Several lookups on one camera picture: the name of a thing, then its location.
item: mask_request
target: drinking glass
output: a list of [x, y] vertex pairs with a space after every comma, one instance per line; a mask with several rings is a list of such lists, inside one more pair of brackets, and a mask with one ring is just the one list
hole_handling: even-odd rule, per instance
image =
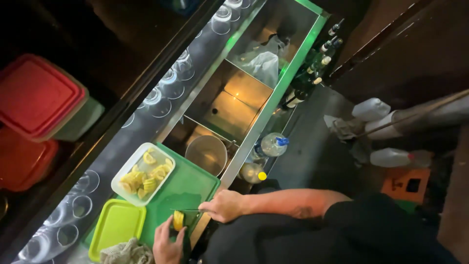
[[230, 31], [231, 9], [222, 5], [212, 16], [213, 32], [223, 35]]
[[242, 0], [241, 9], [246, 9], [250, 6], [251, 6], [251, 0]]
[[230, 21], [236, 21], [241, 17], [241, 6], [244, 0], [226, 0], [223, 5], [231, 9]]
[[86, 195], [66, 195], [51, 215], [44, 221], [45, 226], [59, 227], [71, 224], [87, 216], [93, 208], [93, 202]]
[[99, 185], [99, 175], [92, 170], [86, 170], [83, 176], [73, 185], [68, 194], [82, 195], [90, 194]]
[[134, 121], [135, 114], [132, 113], [132, 115], [125, 121], [125, 123], [122, 125], [122, 128], [130, 126], [130, 124]]
[[184, 50], [181, 56], [179, 56], [179, 58], [173, 64], [172, 68], [177, 73], [177, 77], [181, 81], [187, 81], [194, 76], [196, 69], [192, 65], [192, 60], [190, 58], [188, 49]]
[[165, 117], [171, 111], [171, 101], [163, 97], [159, 85], [156, 85], [145, 97], [144, 104], [153, 117]]
[[71, 247], [77, 238], [78, 228], [74, 225], [60, 228], [43, 226], [18, 253], [18, 257], [28, 263], [43, 263]]
[[184, 84], [179, 81], [178, 73], [170, 68], [159, 81], [163, 94], [171, 100], [178, 99], [184, 93]]

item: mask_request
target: lime green container lid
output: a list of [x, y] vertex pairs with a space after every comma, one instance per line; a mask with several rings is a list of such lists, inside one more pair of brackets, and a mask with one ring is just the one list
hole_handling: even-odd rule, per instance
[[133, 237], [139, 239], [145, 216], [145, 207], [136, 207], [127, 201], [118, 199], [108, 200], [104, 204], [96, 224], [88, 251], [90, 259], [99, 262], [99, 253], [102, 249], [127, 242]]

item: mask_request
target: metal bucket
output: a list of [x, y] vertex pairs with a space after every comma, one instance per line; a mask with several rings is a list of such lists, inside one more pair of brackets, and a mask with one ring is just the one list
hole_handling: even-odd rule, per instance
[[209, 135], [194, 139], [187, 147], [184, 156], [214, 176], [220, 175], [228, 159], [225, 144], [220, 139]]

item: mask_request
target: dark wall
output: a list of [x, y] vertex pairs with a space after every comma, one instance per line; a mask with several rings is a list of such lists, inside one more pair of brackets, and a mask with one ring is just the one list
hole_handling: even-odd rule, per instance
[[469, 1], [434, 0], [332, 86], [352, 102], [404, 109], [467, 89]]

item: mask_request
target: red plastic container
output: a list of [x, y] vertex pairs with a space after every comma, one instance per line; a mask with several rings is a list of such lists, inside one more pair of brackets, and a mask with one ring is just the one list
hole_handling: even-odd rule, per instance
[[87, 98], [85, 88], [52, 65], [25, 54], [0, 73], [0, 120], [33, 141], [52, 137]]
[[13, 192], [29, 189], [48, 172], [57, 154], [55, 140], [31, 142], [15, 131], [0, 129], [0, 188]]

